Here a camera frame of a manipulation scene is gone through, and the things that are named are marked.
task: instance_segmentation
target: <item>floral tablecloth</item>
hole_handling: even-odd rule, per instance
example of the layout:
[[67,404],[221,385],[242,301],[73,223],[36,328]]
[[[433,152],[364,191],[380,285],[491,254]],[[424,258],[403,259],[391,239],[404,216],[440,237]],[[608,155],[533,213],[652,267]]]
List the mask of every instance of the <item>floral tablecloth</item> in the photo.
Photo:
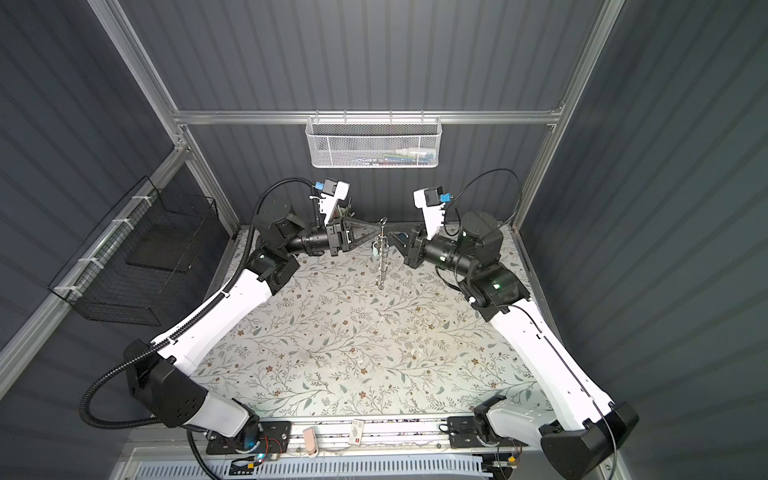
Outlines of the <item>floral tablecloth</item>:
[[[502,262],[529,286],[503,230]],[[467,412],[497,392],[551,408],[516,352],[434,266],[412,270],[393,247],[379,290],[365,247],[298,260],[291,281],[211,350],[199,383],[265,417]]]

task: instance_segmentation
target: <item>gray wall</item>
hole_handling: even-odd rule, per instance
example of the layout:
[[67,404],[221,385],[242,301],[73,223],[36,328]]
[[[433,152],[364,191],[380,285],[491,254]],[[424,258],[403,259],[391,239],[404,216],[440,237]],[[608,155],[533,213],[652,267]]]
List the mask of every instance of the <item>gray wall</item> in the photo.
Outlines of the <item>gray wall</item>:
[[[600,2],[123,6],[180,109],[546,110],[559,105]],[[418,188],[456,192],[493,167],[513,167],[525,182],[545,129],[446,126],[436,169],[327,170],[311,166],[303,127],[191,127],[243,222],[263,189],[290,175],[348,181],[364,219],[418,220]],[[297,213],[310,214],[306,189],[286,192]],[[500,174],[476,184],[462,208],[506,218],[517,194]]]
[[[59,267],[172,145],[85,0],[0,2],[0,347],[48,294]],[[168,187],[199,194],[183,167]],[[192,290],[202,296],[220,247]],[[86,426],[80,396],[145,326],[72,313],[0,401],[0,478],[105,478],[126,431]],[[109,419],[146,416],[118,379],[99,392]]]
[[768,452],[768,4],[628,2],[522,234],[634,478]]
[[172,144],[88,3],[0,2],[0,347]]

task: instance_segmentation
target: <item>white card with red mark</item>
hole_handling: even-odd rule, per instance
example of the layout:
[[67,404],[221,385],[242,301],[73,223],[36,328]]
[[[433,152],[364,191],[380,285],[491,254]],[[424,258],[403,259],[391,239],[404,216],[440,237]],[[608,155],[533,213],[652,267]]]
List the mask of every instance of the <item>white card with red mark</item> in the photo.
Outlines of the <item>white card with red mark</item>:
[[349,430],[349,444],[360,445],[362,440],[362,426],[366,423],[363,420],[352,420],[352,428]]

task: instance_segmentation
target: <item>wire basket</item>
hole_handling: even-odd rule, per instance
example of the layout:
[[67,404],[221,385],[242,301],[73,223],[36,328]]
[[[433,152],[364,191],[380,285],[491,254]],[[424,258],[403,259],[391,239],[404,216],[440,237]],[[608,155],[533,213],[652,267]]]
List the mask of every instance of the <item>wire basket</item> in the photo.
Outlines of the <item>wire basket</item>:
[[118,227],[96,253],[77,260],[85,266],[76,280],[61,285],[60,272],[48,288],[85,319],[174,325],[194,308],[184,303],[190,282],[199,280],[196,260],[216,237],[214,200],[153,190],[112,221]]
[[320,168],[437,167],[442,125],[306,122],[312,165]]

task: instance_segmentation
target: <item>white mesh basket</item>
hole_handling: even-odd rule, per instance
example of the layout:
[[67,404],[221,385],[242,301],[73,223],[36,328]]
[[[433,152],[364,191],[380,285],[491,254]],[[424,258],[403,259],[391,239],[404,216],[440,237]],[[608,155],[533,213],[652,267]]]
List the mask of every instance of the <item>white mesh basket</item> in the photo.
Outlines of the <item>white mesh basket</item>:
[[310,118],[306,140],[319,168],[437,167],[442,125],[423,123],[334,124]]

